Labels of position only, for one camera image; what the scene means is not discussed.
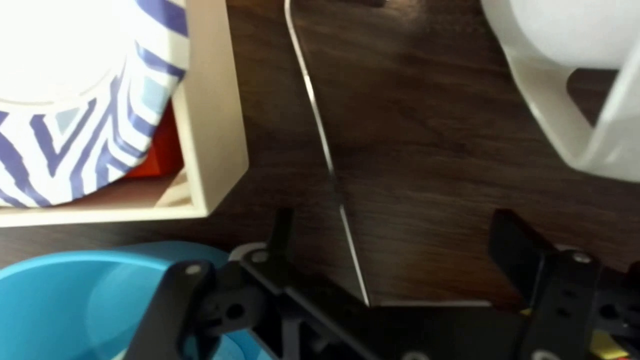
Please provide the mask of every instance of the paper plate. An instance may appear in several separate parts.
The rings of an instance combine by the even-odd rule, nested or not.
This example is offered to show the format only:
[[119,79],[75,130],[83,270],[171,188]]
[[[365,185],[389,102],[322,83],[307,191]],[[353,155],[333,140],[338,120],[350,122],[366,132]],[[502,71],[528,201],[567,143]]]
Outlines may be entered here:
[[188,68],[185,0],[0,0],[0,206],[57,206],[140,163]]

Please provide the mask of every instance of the white plastic jug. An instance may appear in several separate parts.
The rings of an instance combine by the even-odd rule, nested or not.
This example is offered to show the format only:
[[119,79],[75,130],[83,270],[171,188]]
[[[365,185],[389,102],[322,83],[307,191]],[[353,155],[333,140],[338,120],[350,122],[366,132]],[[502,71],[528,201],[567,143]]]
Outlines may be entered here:
[[[516,86],[561,158],[583,172],[640,179],[640,2],[482,0]],[[578,68],[618,70],[598,124],[567,90]]]

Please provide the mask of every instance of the metal wire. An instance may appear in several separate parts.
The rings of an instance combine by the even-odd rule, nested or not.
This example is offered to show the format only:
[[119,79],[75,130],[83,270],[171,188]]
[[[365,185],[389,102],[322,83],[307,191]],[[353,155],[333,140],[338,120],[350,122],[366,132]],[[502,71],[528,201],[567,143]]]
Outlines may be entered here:
[[318,127],[318,136],[321,136],[321,143],[322,143],[327,169],[331,174],[331,182],[333,182],[334,194],[338,196],[338,213],[341,213],[341,222],[342,222],[342,228],[345,228],[349,252],[353,255],[353,263],[355,263],[355,270],[356,270],[360,296],[362,296],[362,302],[366,306],[370,306],[370,296],[369,296],[369,287],[366,287],[366,281],[365,281],[365,275],[362,275],[360,255],[358,255],[358,249],[356,249],[353,225],[350,225],[350,220],[349,220],[349,213],[347,213],[347,206],[345,206],[347,200],[345,200],[345,194],[342,194],[341,183],[338,183],[338,174],[336,174],[336,165],[334,165],[333,147],[331,147],[329,138],[327,138],[325,122],[322,122],[318,99],[317,99],[317,90],[314,90],[312,77],[311,77],[308,68],[307,68],[307,60],[305,60],[305,53],[302,53],[302,47],[300,47],[297,26],[293,22],[293,0],[285,0],[285,19],[287,19],[287,30],[289,30],[289,36],[293,40],[293,46],[295,46],[295,52],[297,52],[297,58],[299,58],[299,66],[300,66],[302,79],[305,79],[305,90],[307,90],[308,102],[311,102],[312,112],[314,112],[314,120],[317,120],[317,127]]

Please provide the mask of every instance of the dark wooden table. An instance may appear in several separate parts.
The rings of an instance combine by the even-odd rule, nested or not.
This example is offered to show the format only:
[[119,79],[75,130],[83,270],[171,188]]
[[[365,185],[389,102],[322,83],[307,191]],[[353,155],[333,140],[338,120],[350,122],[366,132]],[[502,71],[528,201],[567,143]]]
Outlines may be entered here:
[[[567,168],[476,0],[295,0],[374,300],[519,296],[486,255],[494,208],[613,265],[640,258],[640,185]],[[63,247],[264,240],[295,206],[297,262],[356,292],[282,0],[228,0],[252,169],[209,217],[0,229],[0,263]],[[572,94],[595,118],[613,73]]]

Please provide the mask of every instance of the red object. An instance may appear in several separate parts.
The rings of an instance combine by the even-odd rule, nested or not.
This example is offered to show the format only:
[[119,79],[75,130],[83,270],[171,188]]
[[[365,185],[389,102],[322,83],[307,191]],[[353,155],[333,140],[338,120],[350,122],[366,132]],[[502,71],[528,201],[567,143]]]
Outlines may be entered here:
[[131,169],[126,178],[161,178],[173,175],[182,168],[180,140],[177,130],[175,108],[168,104],[157,127],[152,145],[145,161]]

